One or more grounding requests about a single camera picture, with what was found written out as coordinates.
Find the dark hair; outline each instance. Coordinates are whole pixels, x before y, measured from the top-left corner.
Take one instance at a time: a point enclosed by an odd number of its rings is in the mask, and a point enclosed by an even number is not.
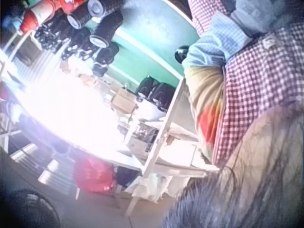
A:
[[[254,192],[253,201],[246,211],[241,207],[242,177],[236,178],[234,167],[224,167],[217,173],[208,173],[205,178],[193,180],[165,217],[163,228],[256,228],[256,227],[303,227],[304,194],[303,185],[300,202],[295,208],[284,205],[288,201],[290,186],[283,184],[283,175],[289,161],[290,145],[294,143],[294,122],[303,112],[293,113],[286,121],[272,126],[273,132],[286,130],[283,148],[275,148],[277,138],[271,141],[267,166],[263,170],[262,181]],[[251,172],[250,167],[242,166],[242,172]],[[297,171],[292,181],[299,182],[301,170]]]

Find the floor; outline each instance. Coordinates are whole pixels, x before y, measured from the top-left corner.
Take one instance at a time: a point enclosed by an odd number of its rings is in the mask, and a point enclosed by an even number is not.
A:
[[[32,189],[45,196],[56,209],[62,228],[157,228],[162,222],[175,199],[165,197],[159,203],[140,201],[135,206],[130,218],[124,213],[131,200],[130,195],[123,193],[120,202],[113,194],[96,194],[81,191],[75,195],[64,196],[40,183],[23,166],[1,152],[0,172],[2,196],[7,196],[20,189]]]

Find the bottle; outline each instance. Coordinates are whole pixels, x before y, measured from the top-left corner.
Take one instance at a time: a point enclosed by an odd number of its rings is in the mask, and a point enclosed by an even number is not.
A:
[[[24,15],[24,20],[20,26],[23,33],[38,28],[47,19],[54,16],[55,11],[60,7],[58,0],[42,0],[29,8]]]

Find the cardboard box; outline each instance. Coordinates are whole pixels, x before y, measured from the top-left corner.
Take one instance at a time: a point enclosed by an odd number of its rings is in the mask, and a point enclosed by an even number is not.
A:
[[[124,114],[131,114],[136,107],[136,102],[120,94],[116,94],[111,102],[111,107]]]

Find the person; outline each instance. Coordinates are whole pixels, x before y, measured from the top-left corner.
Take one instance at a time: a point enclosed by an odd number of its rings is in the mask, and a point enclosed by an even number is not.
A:
[[[162,227],[303,227],[304,4],[228,2],[189,0],[201,37],[182,63],[220,170],[194,179]]]
[[[162,227],[303,227],[303,135],[303,108],[269,109],[221,171],[184,190]]]
[[[231,2],[189,1],[201,37],[182,62],[202,152],[217,166],[264,111],[304,97],[303,1]]]

